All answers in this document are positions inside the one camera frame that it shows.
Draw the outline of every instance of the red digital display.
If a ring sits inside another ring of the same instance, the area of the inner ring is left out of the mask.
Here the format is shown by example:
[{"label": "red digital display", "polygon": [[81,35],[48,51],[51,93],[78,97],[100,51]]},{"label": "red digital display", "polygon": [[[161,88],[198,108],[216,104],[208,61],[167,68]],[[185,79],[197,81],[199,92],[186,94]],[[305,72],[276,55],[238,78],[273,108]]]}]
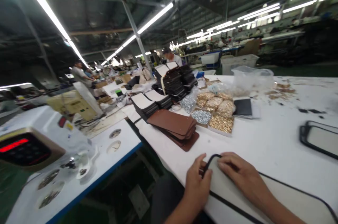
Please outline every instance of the red digital display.
[{"label": "red digital display", "polygon": [[26,142],[28,142],[27,139],[21,139],[21,140],[18,140],[16,142],[13,142],[13,143],[7,145],[6,147],[0,148],[0,153],[7,152],[7,151],[9,151],[13,148],[16,148],[16,147],[18,147],[18,146],[20,146],[20,145],[22,145],[23,143],[26,143]]}]

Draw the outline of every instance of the clear plastic container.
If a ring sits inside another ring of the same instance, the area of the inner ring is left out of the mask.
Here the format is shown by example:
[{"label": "clear plastic container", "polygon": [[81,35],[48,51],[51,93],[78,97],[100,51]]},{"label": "clear plastic container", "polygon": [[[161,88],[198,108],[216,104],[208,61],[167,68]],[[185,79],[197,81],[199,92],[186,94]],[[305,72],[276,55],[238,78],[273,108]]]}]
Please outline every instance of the clear plastic container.
[{"label": "clear plastic container", "polygon": [[274,73],[270,69],[255,69],[239,66],[231,70],[234,74],[234,87],[245,93],[264,91],[274,86]]}]

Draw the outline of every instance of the stack of leather pieces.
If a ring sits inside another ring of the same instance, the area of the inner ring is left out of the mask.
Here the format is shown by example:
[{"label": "stack of leather pieces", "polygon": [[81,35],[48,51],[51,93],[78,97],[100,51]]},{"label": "stack of leather pieces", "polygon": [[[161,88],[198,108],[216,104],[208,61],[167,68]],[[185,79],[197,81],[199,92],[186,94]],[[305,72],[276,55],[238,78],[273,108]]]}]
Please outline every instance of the stack of leather pieces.
[{"label": "stack of leather pieces", "polygon": [[169,69],[167,65],[157,66],[155,67],[155,76],[159,88],[166,94],[169,94],[173,101],[178,102],[186,96],[187,92],[181,82],[181,72],[178,66],[172,69]]},{"label": "stack of leather pieces", "polygon": [[184,65],[180,67],[181,71],[181,82],[185,90],[190,93],[191,89],[197,85],[197,79],[193,74],[192,69],[189,65]]},{"label": "stack of leather pieces", "polygon": [[156,102],[149,100],[143,93],[139,93],[131,97],[136,112],[143,118],[144,121],[158,110]]},{"label": "stack of leather pieces", "polygon": [[163,132],[169,139],[185,152],[188,152],[199,138],[195,132],[197,121],[168,110],[157,110],[147,123]]}]

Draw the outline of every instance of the pants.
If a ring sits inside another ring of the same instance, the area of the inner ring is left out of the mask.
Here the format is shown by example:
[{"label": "pants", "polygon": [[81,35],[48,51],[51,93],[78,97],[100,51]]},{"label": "pants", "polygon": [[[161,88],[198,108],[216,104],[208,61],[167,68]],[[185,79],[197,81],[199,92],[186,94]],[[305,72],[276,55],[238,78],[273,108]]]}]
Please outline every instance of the pants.
[{"label": "pants", "polygon": [[[151,206],[151,224],[163,224],[184,194],[184,187],[169,173],[162,176],[156,183]],[[194,223],[213,224],[213,221],[201,212]]]}]

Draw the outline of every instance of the white bin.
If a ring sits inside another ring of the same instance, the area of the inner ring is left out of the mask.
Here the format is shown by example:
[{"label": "white bin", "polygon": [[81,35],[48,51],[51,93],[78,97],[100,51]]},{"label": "white bin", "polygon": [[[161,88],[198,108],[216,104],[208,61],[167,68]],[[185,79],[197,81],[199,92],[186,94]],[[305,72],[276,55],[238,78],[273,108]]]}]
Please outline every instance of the white bin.
[{"label": "white bin", "polygon": [[243,55],[233,58],[221,57],[222,75],[233,75],[232,69],[238,66],[249,66],[254,68],[256,61],[259,59],[256,55]]}]

